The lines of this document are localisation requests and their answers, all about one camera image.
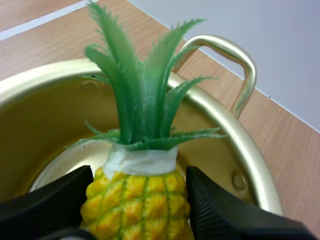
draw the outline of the pineapple crown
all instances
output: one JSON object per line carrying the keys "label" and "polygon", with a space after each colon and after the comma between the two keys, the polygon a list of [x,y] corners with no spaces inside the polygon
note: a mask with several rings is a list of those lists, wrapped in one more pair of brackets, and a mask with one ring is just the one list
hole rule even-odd
{"label": "pineapple crown", "polygon": [[92,18],[98,24],[105,46],[91,44],[85,48],[85,56],[103,72],[102,75],[84,75],[113,88],[119,129],[101,132],[88,123],[95,136],[81,139],[108,140],[125,145],[128,150],[169,150],[192,139],[220,138],[218,128],[200,129],[192,132],[172,132],[172,122],[187,91],[195,84],[212,77],[197,77],[167,91],[172,68],[190,47],[175,54],[183,35],[202,19],[185,21],[171,28],[170,32],[159,36],[157,44],[144,61],[140,61],[135,49],[118,23],[118,16],[106,12],[106,7],[90,2]]}

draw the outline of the pot rim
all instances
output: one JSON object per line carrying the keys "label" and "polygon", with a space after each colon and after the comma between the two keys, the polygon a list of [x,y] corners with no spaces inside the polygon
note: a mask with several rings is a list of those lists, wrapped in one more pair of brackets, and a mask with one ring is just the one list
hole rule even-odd
{"label": "pot rim", "polygon": [[[85,58],[60,61],[19,73],[0,81],[0,108],[18,95],[29,92],[34,88],[48,85],[65,77],[88,73],[97,74],[101,73],[101,70],[95,63]],[[183,77],[172,72],[168,85],[175,87],[184,80]],[[248,132],[226,107],[204,89],[195,86],[187,95],[202,106],[203,110],[210,117],[214,117],[216,122],[228,132],[238,154],[241,156],[242,166],[247,172],[250,182],[254,184],[253,194],[260,208],[283,216],[275,182],[261,152]]]}

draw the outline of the plastic pineapple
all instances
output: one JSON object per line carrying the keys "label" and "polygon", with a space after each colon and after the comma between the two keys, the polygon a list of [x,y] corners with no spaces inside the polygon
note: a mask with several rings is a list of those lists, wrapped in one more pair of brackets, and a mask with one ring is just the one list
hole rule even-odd
{"label": "plastic pineapple", "polygon": [[96,3],[89,6],[107,46],[93,44],[85,55],[104,76],[85,76],[112,86],[119,129],[79,142],[113,143],[106,163],[87,187],[82,227],[99,240],[188,240],[190,206],[185,179],[176,170],[177,145],[196,138],[218,138],[217,128],[172,132],[172,122],[187,91],[199,77],[167,92],[169,74],[185,53],[175,55],[183,35],[202,20],[185,22],[160,37],[147,58],[138,60],[117,17]]}

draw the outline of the pot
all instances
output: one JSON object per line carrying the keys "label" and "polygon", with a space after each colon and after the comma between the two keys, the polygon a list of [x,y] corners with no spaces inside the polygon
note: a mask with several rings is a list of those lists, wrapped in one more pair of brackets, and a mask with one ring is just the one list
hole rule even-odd
{"label": "pot", "polygon": [[[241,64],[245,80],[231,111],[199,87],[188,92],[173,122],[177,130],[220,127],[228,137],[181,144],[179,168],[185,172],[187,165],[197,166],[238,198],[282,215],[268,167],[237,120],[255,88],[253,61],[239,46],[218,36],[194,37],[183,49],[190,46],[210,47]],[[169,88],[185,81],[176,72],[192,53],[174,67]],[[99,145],[65,151],[65,146],[91,135],[86,120],[102,131],[119,126],[110,86],[80,77],[98,73],[94,63],[77,59],[41,66],[0,82],[0,202],[33,191],[81,165],[90,164],[95,170],[101,164]]]}

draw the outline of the wooden table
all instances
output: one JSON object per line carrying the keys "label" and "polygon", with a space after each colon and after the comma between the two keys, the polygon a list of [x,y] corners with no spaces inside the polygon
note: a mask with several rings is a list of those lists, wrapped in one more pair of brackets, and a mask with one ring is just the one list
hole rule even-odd
{"label": "wooden table", "polygon": [[[76,2],[0,0],[0,31]],[[146,56],[159,34],[168,31],[125,0],[100,2],[120,15],[141,57]],[[101,42],[95,28],[87,10],[81,8],[0,41],[0,80],[45,64],[83,58],[86,45]],[[202,86],[228,108],[242,84],[241,79],[200,51],[179,74],[187,79],[199,75],[220,77]],[[320,134],[257,90],[239,120],[270,168],[286,216],[304,222],[320,237]]]}

